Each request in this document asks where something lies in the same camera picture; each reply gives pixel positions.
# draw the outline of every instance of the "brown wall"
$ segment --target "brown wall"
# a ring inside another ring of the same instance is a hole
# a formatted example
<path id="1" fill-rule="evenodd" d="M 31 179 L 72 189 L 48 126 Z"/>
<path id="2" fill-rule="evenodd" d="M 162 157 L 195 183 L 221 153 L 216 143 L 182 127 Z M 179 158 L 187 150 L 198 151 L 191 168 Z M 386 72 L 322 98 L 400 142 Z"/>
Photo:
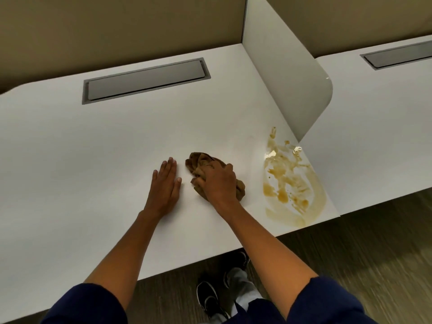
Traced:
<path id="1" fill-rule="evenodd" d="M 0 93 L 241 42 L 246 0 L 0 0 Z"/>
<path id="2" fill-rule="evenodd" d="M 267 0 L 314 56 L 432 34 L 432 0 Z"/>

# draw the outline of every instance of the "gray floor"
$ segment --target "gray floor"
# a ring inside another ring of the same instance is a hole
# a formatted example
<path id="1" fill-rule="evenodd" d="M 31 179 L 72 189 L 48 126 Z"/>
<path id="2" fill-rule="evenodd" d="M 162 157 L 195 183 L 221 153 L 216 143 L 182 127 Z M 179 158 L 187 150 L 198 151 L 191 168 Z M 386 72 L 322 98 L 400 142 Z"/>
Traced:
<path id="1" fill-rule="evenodd" d="M 432 189 L 285 234 L 280 240 L 320 274 L 355 294 L 381 324 L 432 323 Z M 203 272 L 218 278 L 223 255 L 138 282 L 130 323 L 199 323 Z M 251 267 L 249 274 L 267 294 Z M 226 292 L 221 286 L 222 295 Z M 43 313 L 11 323 L 37 323 Z"/>

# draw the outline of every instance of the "cleaning towel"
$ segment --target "cleaning towel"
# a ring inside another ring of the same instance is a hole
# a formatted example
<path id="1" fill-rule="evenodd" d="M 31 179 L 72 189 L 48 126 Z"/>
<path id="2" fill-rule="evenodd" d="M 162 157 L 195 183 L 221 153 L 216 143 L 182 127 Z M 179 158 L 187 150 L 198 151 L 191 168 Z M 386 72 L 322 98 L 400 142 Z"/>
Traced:
<path id="1" fill-rule="evenodd" d="M 198 177 L 201 177 L 203 180 L 206 180 L 206 175 L 204 171 L 201 169 L 202 166 L 206 166 L 207 164 L 213 162 L 213 161 L 219 162 L 223 168 L 225 168 L 226 164 L 219 160 L 218 158 L 211 157 L 207 153 L 203 152 L 192 152 L 189 156 L 189 159 L 186 159 L 186 167 L 189 169 L 189 171 L 195 176 L 192 178 L 191 183 L 194 184 L 195 180 Z M 235 196 L 237 197 L 237 200 L 240 201 L 246 194 L 245 192 L 245 184 L 241 180 L 237 180 L 237 191 Z M 195 191 L 198 192 L 200 196 L 202 196 L 205 200 L 208 201 L 206 194 L 204 193 L 204 190 L 200 186 L 194 186 Z"/>

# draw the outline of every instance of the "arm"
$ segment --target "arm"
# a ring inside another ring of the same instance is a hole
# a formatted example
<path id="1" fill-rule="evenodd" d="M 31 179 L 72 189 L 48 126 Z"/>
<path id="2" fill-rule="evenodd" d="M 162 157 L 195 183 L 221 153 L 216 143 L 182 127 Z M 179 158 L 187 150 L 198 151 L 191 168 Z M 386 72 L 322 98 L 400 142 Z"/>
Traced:
<path id="1" fill-rule="evenodd" d="M 235 197 L 235 174 L 232 165 L 224 169 L 210 163 L 200 185 L 219 215 L 230 225 L 251 258 L 264 287 L 286 318 L 295 299 L 317 274 L 300 258 L 262 227 Z"/>
<path id="2" fill-rule="evenodd" d="M 131 301 L 141 264 L 159 220 L 176 205 L 181 178 L 176 178 L 177 163 L 171 157 L 153 172 L 144 210 L 141 211 L 116 246 L 105 256 L 84 283 L 98 284 L 119 300 L 124 309 Z"/>

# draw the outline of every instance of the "person's right arm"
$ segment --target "person's right arm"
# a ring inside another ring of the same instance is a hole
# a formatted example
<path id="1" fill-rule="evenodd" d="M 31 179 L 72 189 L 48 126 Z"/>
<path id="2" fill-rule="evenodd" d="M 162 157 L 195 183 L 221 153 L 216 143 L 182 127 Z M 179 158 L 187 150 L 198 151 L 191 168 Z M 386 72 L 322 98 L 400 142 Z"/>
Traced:
<path id="1" fill-rule="evenodd" d="M 232 165 L 218 162 L 205 166 L 200 185 L 219 215 L 230 225 L 251 258 L 269 296 L 286 318 L 299 293 L 317 274 L 284 244 L 262 227 L 235 197 Z"/>

